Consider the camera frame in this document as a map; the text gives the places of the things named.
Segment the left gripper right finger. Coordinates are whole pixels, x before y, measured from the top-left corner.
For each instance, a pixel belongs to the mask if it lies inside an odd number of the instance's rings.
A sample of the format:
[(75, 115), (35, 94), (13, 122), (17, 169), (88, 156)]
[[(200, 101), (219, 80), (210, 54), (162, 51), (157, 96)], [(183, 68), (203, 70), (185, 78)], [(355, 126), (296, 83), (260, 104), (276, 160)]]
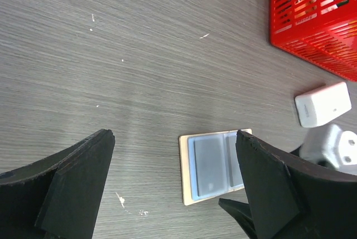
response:
[(244, 131), (236, 148), (257, 238), (356, 237), (356, 176)]

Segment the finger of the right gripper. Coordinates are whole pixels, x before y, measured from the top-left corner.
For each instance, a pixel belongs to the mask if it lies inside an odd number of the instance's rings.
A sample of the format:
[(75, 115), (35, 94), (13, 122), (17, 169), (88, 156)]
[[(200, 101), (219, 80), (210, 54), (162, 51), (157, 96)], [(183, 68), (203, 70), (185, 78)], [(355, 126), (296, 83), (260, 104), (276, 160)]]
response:
[(237, 223), (249, 238), (257, 239), (253, 218), (248, 203), (220, 198), (218, 204), (223, 210), (225, 210), (237, 221)]

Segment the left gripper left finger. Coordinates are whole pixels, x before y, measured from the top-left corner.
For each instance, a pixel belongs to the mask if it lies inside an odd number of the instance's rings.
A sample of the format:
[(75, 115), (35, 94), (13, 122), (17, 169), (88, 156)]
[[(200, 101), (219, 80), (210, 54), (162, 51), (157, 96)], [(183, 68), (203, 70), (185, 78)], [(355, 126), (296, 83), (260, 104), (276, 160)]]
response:
[(92, 238), (115, 137), (100, 129), (1, 173), (1, 238)]

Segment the beige card holder wallet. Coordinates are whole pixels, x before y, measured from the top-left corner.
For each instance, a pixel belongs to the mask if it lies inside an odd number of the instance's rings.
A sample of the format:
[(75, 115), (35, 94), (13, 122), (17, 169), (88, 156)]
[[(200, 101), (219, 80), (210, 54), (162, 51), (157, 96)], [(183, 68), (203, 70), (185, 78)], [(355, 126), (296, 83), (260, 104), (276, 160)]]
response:
[(236, 153), (237, 132), (228, 130), (178, 138), (184, 205), (244, 188)]

